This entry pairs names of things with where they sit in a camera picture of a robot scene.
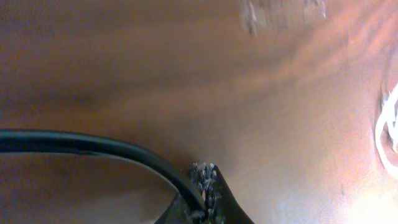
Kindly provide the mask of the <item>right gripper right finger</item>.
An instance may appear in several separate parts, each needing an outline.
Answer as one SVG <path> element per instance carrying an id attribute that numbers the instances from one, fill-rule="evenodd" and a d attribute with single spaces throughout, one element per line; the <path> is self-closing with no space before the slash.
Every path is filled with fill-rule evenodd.
<path id="1" fill-rule="evenodd" d="M 193 163 L 189 179 L 205 201 L 207 217 L 203 223 L 254 224 L 236 201 L 218 166 L 213 163 Z"/>

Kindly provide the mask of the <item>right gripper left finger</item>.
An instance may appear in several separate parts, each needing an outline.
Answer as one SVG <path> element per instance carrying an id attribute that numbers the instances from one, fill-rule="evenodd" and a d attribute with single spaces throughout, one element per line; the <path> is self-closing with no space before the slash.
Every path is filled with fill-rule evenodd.
<path id="1" fill-rule="evenodd" d="M 190 208 L 179 193 L 154 224 L 193 224 Z"/>

